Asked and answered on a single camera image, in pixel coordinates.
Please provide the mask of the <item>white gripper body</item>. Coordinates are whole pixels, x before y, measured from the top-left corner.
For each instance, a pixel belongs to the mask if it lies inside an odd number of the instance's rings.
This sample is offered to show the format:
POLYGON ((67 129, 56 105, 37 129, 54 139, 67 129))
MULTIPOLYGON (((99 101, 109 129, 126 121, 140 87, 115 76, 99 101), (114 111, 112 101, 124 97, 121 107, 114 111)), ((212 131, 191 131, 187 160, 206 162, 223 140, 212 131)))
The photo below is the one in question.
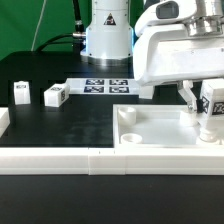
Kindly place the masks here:
POLYGON ((224 76, 221 0, 160 0, 135 34, 134 79, 142 86, 224 76))

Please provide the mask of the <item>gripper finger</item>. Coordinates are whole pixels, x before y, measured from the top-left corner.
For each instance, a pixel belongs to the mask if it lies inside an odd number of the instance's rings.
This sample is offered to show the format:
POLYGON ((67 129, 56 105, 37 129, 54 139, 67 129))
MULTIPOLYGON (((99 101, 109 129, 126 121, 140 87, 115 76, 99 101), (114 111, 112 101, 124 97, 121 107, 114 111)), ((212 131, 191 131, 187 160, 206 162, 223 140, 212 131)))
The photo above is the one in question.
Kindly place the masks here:
POLYGON ((178 93, 187 103, 188 111, 190 113, 197 112, 197 98, 192 92, 193 82, 191 80, 183 80, 177 84, 178 93))

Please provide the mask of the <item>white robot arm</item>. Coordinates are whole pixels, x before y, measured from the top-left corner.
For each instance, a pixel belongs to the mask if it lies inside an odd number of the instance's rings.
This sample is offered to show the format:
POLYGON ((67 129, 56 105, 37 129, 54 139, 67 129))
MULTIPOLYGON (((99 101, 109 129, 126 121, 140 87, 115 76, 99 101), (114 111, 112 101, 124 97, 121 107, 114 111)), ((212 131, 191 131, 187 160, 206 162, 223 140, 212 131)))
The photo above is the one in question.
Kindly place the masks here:
POLYGON ((224 76, 224 13, 221 0, 159 0, 135 26, 129 0, 92 0, 82 59, 99 65, 133 61, 141 86, 177 83, 193 111, 188 81, 224 76))

